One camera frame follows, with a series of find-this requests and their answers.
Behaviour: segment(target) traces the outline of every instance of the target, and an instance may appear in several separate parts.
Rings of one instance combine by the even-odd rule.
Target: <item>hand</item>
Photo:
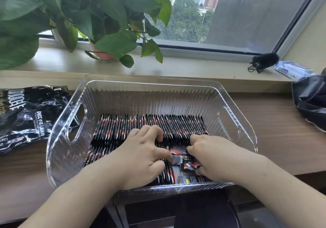
[[[167,149],[156,147],[155,139],[159,142],[163,140],[163,132],[156,125],[144,125],[141,130],[133,129],[120,147],[90,164],[97,168],[92,171],[99,171],[102,177],[104,172],[114,174],[114,183],[110,184],[116,184],[117,191],[152,182],[165,168],[164,162],[158,159],[167,159],[173,163],[172,154]]]
[[[204,175],[211,180],[241,185],[246,173],[258,167],[256,164],[258,154],[239,147],[225,138],[193,134],[190,143],[187,151],[202,164],[196,174]]]

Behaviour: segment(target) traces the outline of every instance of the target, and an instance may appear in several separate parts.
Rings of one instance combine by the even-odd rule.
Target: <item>black bag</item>
[[[66,88],[48,85],[1,91],[0,154],[47,139],[69,99]]]
[[[293,83],[292,95],[300,114],[326,131],[326,75],[310,76]]]

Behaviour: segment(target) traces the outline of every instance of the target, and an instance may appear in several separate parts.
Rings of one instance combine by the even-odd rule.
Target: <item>clear plastic bin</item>
[[[70,141],[69,126],[81,105],[84,106],[84,118],[75,138]],[[225,137],[253,152],[258,150],[253,128],[218,82],[92,73],[81,81],[48,140],[47,174],[53,187],[57,188],[80,171],[99,116],[106,112],[201,115],[210,135]],[[164,195],[221,188],[228,184],[175,184],[142,187],[118,194]]]

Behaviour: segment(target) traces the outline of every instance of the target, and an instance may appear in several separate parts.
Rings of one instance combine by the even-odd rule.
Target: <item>pothos plant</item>
[[[58,30],[69,51],[76,48],[79,32],[126,67],[134,64],[128,53],[142,38],[141,56],[154,53],[162,63],[160,48],[147,35],[158,36],[154,24],[161,20],[167,26],[171,11],[169,0],[0,0],[0,70],[33,58],[37,34],[49,29]]]

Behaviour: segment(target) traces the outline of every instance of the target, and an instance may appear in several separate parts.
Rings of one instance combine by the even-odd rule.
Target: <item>left hand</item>
[[[117,191],[144,186],[164,170],[164,162],[158,159],[173,163],[172,154],[167,149],[156,147],[155,139],[163,140],[160,127],[144,125],[140,130],[134,128],[120,147],[85,169],[93,167],[92,172],[100,172],[101,177],[114,174],[110,175],[110,179],[114,179],[110,184],[116,184]]]

